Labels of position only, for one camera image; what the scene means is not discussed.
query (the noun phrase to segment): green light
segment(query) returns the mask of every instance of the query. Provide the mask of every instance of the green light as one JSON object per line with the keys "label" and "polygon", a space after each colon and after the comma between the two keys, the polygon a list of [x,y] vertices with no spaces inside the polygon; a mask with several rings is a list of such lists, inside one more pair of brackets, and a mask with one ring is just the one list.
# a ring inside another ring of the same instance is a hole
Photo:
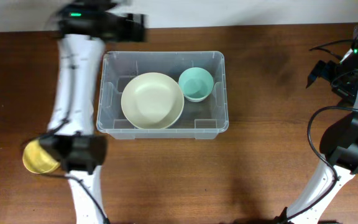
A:
{"label": "green light", "polygon": [[80,17],[80,16],[81,16],[81,13],[78,13],[78,12],[72,12],[72,13],[70,13],[70,16]]}

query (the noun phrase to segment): yellow bowl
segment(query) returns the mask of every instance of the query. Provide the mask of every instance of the yellow bowl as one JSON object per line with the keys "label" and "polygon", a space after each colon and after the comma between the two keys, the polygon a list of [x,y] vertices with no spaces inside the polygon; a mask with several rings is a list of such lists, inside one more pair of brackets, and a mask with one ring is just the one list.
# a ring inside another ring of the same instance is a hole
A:
{"label": "yellow bowl", "polygon": [[28,171],[35,174],[50,173],[60,166],[59,162],[42,149],[38,140],[31,141],[25,147],[23,164]]}

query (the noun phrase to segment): wooden table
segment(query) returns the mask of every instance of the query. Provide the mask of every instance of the wooden table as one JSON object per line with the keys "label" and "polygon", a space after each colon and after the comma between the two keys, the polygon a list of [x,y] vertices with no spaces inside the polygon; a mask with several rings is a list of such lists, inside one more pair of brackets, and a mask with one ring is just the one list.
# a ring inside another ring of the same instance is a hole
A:
{"label": "wooden table", "polygon": [[[300,194],[318,163],[306,124],[339,97],[318,80],[314,45],[350,38],[353,24],[153,29],[147,43],[108,50],[218,50],[226,58],[229,129],[215,140],[109,137],[102,171],[103,203],[114,222],[229,223],[271,219]],[[332,47],[344,54],[348,45]],[[49,33],[0,33],[0,223],[74,223],[64,180],[28,172],[20,144],[42,133],[52,112],[58,72]],[[317,118],[313,139],[345,113]],[[358,223],[358,176],[322,219]]]}

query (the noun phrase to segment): mint green cup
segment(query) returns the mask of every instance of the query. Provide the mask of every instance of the mint green cup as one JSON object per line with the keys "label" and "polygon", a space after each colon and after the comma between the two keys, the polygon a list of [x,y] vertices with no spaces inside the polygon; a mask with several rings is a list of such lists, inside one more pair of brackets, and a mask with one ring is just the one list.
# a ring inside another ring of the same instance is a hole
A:
{"label": "mint green cup", "polygon": [[178,83],[186,99],[192,102],[205,100],[214,88],[212,75],[203,68],[185,70]]}

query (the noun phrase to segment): plastic container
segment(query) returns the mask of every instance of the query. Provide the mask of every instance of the plastic container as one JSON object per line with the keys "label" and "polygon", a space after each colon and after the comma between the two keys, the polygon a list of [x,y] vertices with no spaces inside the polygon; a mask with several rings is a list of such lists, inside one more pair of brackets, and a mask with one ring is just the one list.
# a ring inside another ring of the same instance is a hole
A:
{"label": "plastic container", "polygon": [[[200,67],[214,78],[205,100],[185,100],[182,115],[168,129],[137,129],[124,116],[121,96],[136,76],[159,72],[176,82],[188,68]],[[103,60],[97,128],[116,139],[195,138],[214,139],[229,127],[226,76],[221,52],[108,52]]]}

